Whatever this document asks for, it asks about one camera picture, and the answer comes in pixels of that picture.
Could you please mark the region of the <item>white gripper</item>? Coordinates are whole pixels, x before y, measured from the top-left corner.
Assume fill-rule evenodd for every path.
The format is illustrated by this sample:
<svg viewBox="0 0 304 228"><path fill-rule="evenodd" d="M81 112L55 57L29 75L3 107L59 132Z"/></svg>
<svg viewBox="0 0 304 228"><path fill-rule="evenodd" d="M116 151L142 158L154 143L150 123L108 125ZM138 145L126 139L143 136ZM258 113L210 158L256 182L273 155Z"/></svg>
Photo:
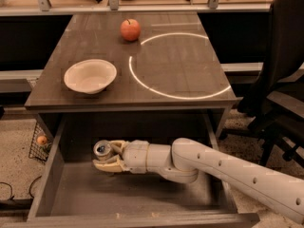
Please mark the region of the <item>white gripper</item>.
<svg viewBox="0 0 304 228"><path fill-rule="evenodd" d="M94 166L108 173L146 173L146 159L149 142L147 141L123 141L114 140L110 142L112 152L118 155L105 161L94 160Z"/></svg>

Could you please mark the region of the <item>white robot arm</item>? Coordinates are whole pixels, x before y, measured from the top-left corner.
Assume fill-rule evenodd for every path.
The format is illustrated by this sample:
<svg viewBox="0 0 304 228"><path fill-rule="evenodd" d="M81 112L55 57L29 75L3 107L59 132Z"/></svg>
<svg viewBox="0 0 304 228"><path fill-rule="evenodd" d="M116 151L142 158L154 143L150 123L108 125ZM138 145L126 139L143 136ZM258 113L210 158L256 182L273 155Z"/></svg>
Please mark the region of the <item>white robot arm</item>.
<svg viewBox="0 0 304 228"><path fill-rule="evenodd" d="M236 187L281 215L304 222L304 180L236 158L186 138L170 145L147 141L99 141L94 166L108 173L155 173L168 181L192 183L199 172Z"/></svg>

